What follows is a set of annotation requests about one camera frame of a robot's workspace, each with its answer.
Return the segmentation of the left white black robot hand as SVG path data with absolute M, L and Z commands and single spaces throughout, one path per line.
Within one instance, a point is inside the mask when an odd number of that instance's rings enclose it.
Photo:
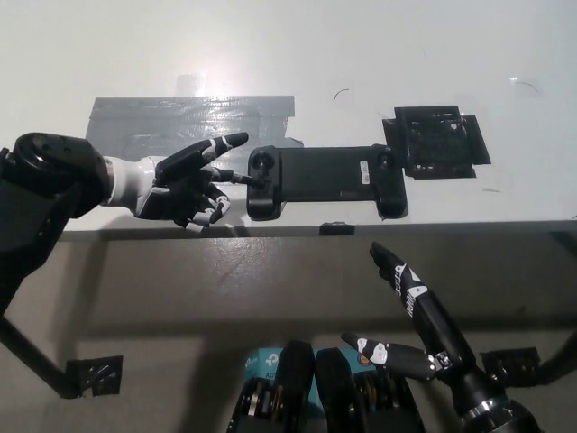
M 123 207 L 136 218 L 171 221 L 188 230 L 221 220 L 231 207 L 219 183 L 260 188 L 262 180 L 212 162 L 249 140 L 246 132 L 208 138 L 168 157 L 150 155 L 139 161 L 106 157 L 110 181 L 105 207 Z

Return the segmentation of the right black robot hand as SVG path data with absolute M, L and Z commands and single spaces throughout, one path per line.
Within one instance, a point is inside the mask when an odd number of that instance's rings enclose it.
M 391 250 L 374 242 L 371 257 L 412 320 L 423 349 L 381 342 L 352 332 L 341 339 L 371 364 L 408 379 L 438 379 L 453 395 L 456 413 L 473 416 L 490 410 L 502 391 L 478 367 L 476 357 L 435 293 Z

